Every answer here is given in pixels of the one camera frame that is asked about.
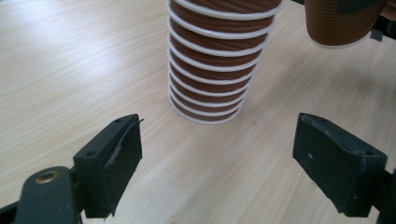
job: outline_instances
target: paper cup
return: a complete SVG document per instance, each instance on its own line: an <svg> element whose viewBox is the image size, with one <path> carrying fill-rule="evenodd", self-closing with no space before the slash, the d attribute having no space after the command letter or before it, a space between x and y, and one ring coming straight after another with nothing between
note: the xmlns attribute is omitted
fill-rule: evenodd
<svg viewBox="0 0 396 224"><path fill-rule="evenodd" d="M189 49L188 47L180 44L177 40L175 40L171 35L169 36L169 45L176 49L178 52L183 54L184 56L190 58L201 64L207 64L212 66L218 67L236 67L236 66L243 66L250 62L255 61L261 51L256 51L252 54L245 55L245 56L214 56L206 53L202 53L193 49Z"/></svg>
<svg viewBox="0 0 396 224"><path fill-rule="evenodd" d="M206 117L219 117L219 116L224 116L224 115L228 115L230 113L233 113L235 110L237 110L238 108L241 107L243 100L241 102L239 102L237 105L234 105L233 107L208 107L208 109L217 109L217 111L205 111L202 108L200 108L200 106L196 106L196 105L186 105L184 104L182 101L179 101L178 98L170 91L169 92L172 100L177 103L180 107L182 107L183 109L194 113L196 115L201 115L201 116L206 116Z"/></svg>
<svg viewBox="0 0 396 224"><path fill-rule="evenodd" d="M171 85L172 89L177 90L178 92L189 97L195 102L218 104L218 105L227 104L229 102L233 102L236 99L240 99L240 97L245 95L245 92L247 91L247 89L244 89L233 95L224 95L224 96L213 95L213 94L209 94L210 92L206 93L203 91L201 91L201 93L197 93L189 89L186 89L185 85L180 85L170 75L169 75L169 84Z"/></svg>
<svg viewBox="0 0 396 224"><path fill-rule="evenodd" d="M197 105L195 103L192 103L188 100L185 99L182 95L178 95L176 91L173 91L171 87L169 87L169 93L171 94L172 98L176 99L178 102L181 104L197 110L197 111L203 111L203 112L209 112L209 113L219 113L219 112L224 112L224 111L230 111L234 108L237 108L238 106L241 105L243 99L240 99L239 101L236 101L232 104L229 105L220 105L220 104L206 104L206 105Z"/></svg>
<svg viewBox="0 0 396 224"><path fill-rule="evenodd" d="M240 34L256 32L271 25L274 19L274 17L272 16L252 21L224 20L188 10L176 4L173 0L170 1L169 6L172 11L175 12L183 21L186 21L189 24L201 27L206 30L223 33Z"/></svg>
<svg viewBox="0 0 396 224"><path fill-rule="evenodd" d="M188 76L190 74L190 78L197 81L205 82L205 80L211 80L219 84L222 82L228 82L231 84L239 82L242 79L246 79L254 73L256 68L256 64L253 64L248 68L237 71L208 71L185 63L184 61L180 60L171 50L168 51L168 58L172 65L184 75L187 74L186 76Z"/></svg>
<svg viewBox="0 0 396 224"><path fill-rule="evenodd" d="M168 28L171 36L187 48L222 57L246 56L262 50L267 37L265 34L241 40L216 39L191 32L172 20L169 20Z"/></svg>
<svg viewBox="0 0 396 224"><path fill-rule="evenodd" d="M191 55L187 56L183 54L182 52L178 51L176 47L169 42L169 49L172 51L173 54L175 54L180 60L182 60L185 63L188 63L194 67L204 69L206 71L213 71L213 72L235 72L235 71L240 71L244 70L246 68L249 68L257 63L257 61L260 59L260 53L259 56L253 59L252 61L248 63L244 63L241 65L230 65L230 66L218 66L218 65L212 65L212 64L207 64L207 63L201 63L197 61L197 58L190 58Z"/></svg>
<svg viewBox="0 0 396 224"><path fill-rule="evenodd" d="M259 20L274 16L280 8L275 1L199 1L174 0L178 5L209 17L234 21Z"/></svg>
<svg viewBox="0 0 396 224"><path fill-rule="evenodd" d="M308 34L327 49L349 47L367 36L385 4L384 0L305 0Z"/></svg>
<svg viewBox="0 0 396 224"><path fill-rule="evenodd" d="M175 21L177 24L180 26L184 27L185 29L188 29L190 31L195 32L196 34L200 35L206 35L214 38L219 38L219 39L248 39L248 38L253 38L257 37L260 35L265 35L268 33L268 31L272 28L273 23L271 22L268 26L265 26L264 28L253 31L253 32L247 32L247 33L237 33L234 32L233 30L227 31L227 32L220 32L220 31L213 31L213 30L207 30L206 28L202 28L198 25L194 25L189 23L188 21L184 21L179 15L177 15L169 6L168 6L168 13L169 16L173 21Z"/></svg>
<svg viewBox="0 0 396 224"><path fill-rule="evenodd" d="M183 84L191 87L189 90L198 90L198 91L204 91L204 92L210 92L210 93L215 93L216 95L223 96L224 95L230 95L238 93L240 90L243 90L247 87L251 77L241 81L237 82L234 84L224 84L224 85L218 85L218 84L211 84L211 83L204 83L200 81L196 81L194 79L191 79L189 77L186 77L182 75L177 69L172 66L172 64L169 64L169 71L170 74L173 78L177 79L177 83L182 82Z"/></svg>
<svg viewBox="0 0 396 224"><path fill-rule="evenodd" d="M178 85L180 85L184 89L204 95L204 96L220 96L221 97L221 96L235 95L241 91L245 91L250 84L249 81L244 81L241 84L232 85L232 88L230 88L230 91L219 91L219 90L215 90L215 88L227 90L229 85L218 86L218 85L210 85L210 84L206 84L206 83L199 83L199 82L190 80L187 77L183 77L183 76L178 77L172 71L169 71L169 75L173 82L176 82Z"/></svg>
<svg viewBox="0 0 396 224"><path fill-rule="evenodd" d="M183 107L181 107L180 105L175 103L174 99L172 99L170 96L169 96L169 101L170 101L172 107L176 110L176 112L179 115L181 115L185 119L189 119L191 121L201 123L201 124L220 124L223 122L227 122L227 121L233 119L240 111L240 108L238 108L234 112L227 114L227 115L210 117L210 116L197 115L197 114L194 114L194 113L184 109Z"/></svg>

